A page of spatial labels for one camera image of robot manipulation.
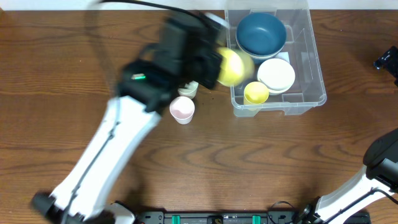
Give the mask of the yellow cup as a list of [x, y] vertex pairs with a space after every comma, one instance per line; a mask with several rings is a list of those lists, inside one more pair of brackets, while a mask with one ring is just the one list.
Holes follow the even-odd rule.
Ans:
[[244, 105], [260, 105], [267, 101], [269, 89], [262, 82], [251, 82], [244, 89]]
[[222, 56], [218, 81], [224, 86], [238, 86], [254, 73], [252, 58], [242, 50], [219, 47]]

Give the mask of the dark blue large bowl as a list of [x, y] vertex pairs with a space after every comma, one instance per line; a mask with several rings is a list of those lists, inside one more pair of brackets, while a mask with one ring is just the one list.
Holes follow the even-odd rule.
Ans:
[[287, 31], [284, 24], [265, 12], [255, 12], [238, 24], [236, 40], [246, 52], [265, 57], [280, 51], [285, 45]]
[[261, 56], [261, 55], [254, 55], [254, 54], [249, 54], [249, 56], [252, 58], [255, 65], [261, 64], [262, 62], [275, 57], [275, 55]]

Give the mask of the beige large bowl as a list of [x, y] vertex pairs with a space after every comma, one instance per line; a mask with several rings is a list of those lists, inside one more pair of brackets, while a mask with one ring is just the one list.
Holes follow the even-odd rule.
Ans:
[[284, 46], [282, 46], [279, 50], [277, 50], [276, 52], [270, 54], [270, 55], [257, 55], [254, 53], [250, 53], [248, 50], [246, 50], [240, 43], [238, 40], [238, 36], [236, 36], [236, 45], [239, 47], [240, 50], [242, 50], [243, 52], [247, 53], [249, 56], [251, 56], [254, 59], [259, 59], [259, 60], [267, 60], [270, 58], [275, 57], [283, 48]]

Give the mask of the white small bowl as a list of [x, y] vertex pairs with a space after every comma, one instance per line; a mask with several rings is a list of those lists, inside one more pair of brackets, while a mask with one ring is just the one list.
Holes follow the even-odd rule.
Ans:
[[279, 65], [277, 60], [272, 58], [259, 66], [257, 79], [266, 86], [292, 86], [295, 81], [295, 71], [291, 64]]

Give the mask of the yellow small bowl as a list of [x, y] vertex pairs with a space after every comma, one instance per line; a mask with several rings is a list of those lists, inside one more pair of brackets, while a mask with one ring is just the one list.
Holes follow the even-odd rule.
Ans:
[[278, 95], [278, 94], [286, 92], [287, 90], [290, 89], [290, 87], [291, 87], [291, 85], [278, 86], [278, 87], [268, 86], [268, 89], [269, 89], [269, 93], [271, 95]]

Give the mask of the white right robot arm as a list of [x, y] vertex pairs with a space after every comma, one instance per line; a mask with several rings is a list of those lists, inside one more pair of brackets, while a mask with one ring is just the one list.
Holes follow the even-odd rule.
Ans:
[[397, 193], [397, 130], [377, 138], [363, 157], [363, 166], [334, 192], [317, 198], [294, 223], [344, 223], [367, 205]]

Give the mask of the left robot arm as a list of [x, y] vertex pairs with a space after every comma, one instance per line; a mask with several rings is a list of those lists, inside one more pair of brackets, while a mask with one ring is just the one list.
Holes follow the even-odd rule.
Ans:
[[52, 223], [134, 223], [125, 205], [107, 204], [109, 193], [178, 90], [190, 82], [216, 85], [223, 60], [217, 48], [227, 28], [209, 12], [166, 18], [159, 41], [123, 68], [100, 126], [72, 171], [52, 192], [36, 193], [32, 207]]

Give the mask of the white mint plastic cup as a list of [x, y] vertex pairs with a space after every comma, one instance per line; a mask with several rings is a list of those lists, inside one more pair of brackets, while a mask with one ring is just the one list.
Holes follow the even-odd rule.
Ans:
[[178, 89], [178, 93], [180, 96], [186, 96], [190, 99], [194, 99], [197, 94], [199, 83], [192, 81], [187, 83], [183, 88]]

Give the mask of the pink plastic cup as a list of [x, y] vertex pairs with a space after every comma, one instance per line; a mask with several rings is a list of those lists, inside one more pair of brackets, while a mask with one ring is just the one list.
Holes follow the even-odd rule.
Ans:
[[190, 98], [179, 96], [171, 102], [169, 110], [176, 122], [188, 124], [193, 118], [195, 104]]

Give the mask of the clear plastic storage bin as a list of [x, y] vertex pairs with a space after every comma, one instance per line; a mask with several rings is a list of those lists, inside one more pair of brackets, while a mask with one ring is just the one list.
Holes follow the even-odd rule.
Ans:
[[249, 14], [265, 12], [276, 16], [285, 26], [287, 39], [280, 52], [288, 52], [290, 64], [295, 71], [294, 84], [284, 93], [270, 95], [260, 105], [244, 105], [244, 89], [257, 80], [260, 64], [255, 65], [253, 75], [238, 86], [231, 87], [231, 103], [237, 117], [253, 117], [260, 111], [283, 111], [286, 115], [300, 115], [326, 102], [326, 90], [322, 77], [317, 46], [313, 33], [310, 10], [306, 0], [226, 1], [224, 15], [229, 23], [227, 46], [236, 45], [236, 30], [239, 22]]

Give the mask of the white label in bin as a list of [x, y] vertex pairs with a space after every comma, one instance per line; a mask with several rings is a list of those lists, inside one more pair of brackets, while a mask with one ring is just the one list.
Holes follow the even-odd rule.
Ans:
[[290, 65], [289, 53], [288, 52], [279, 52], [275, 59], [279, 65]]

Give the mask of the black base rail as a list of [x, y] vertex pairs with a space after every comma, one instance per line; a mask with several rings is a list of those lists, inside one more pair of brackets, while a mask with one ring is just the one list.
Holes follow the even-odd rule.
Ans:
[[292, 223], [294, 212], [267, 213], [169, 213], [142, 212], [135, 224], [271, 224]]

